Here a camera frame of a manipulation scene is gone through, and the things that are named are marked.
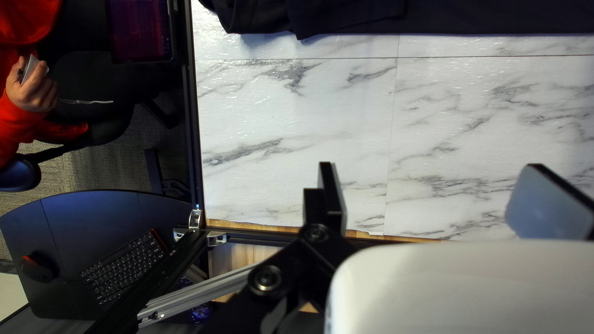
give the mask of white phone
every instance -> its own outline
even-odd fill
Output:
[[[40,60],[37,59],[37,57],[35,57],[34,55],[29,55],[27,61],[25,61],[25,67],[20,72],[20,78],[18,79],[18,82],[21,84],[21,86],[25,83],[25,81],[27,81],[27,79],[29,79],[39,62]]]

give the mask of computer screen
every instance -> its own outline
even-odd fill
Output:
[[[173,59],[169,0],[106,0],[116,64]]]

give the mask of hand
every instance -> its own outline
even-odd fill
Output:
[[[18,82],[18,70],[25,65],[25,58],[20,56],[12,66],[6,79],[6,95],[15,106],[31,112],[49,112],[58,103],[58,85],[50,78],[44,78],[48,65],[40,61],[31,76],[21,86]]]

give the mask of white cable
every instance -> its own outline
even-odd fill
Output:
[[[64,102],[64,103],[68,103],[70,105],[77,105],[77,104],[83,104],[83,105],[89,105],[91,103],[113,103],[113,101],[81,101],[81,100],[68,100],[68,99],[60,99],[60,101]]]

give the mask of gray carpet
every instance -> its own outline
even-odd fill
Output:
[[[181,91],[161,94],[155,102],[168,114],[182,111],[184,106]],[[187,182],[185,136],[183,122],[167,130],[137,106],[132,123],[117,140],[41,163],[42,181],[35,189],[22,193],[0,193],[0,216],[26,203],[69,191],[126,189],[150,192],[144,149],[159,151],[164,179]],[[35,141],[21,144],[19,152],[33,153],[50,147],[56,145]],[[1,233],[0,259],[11,259]]]

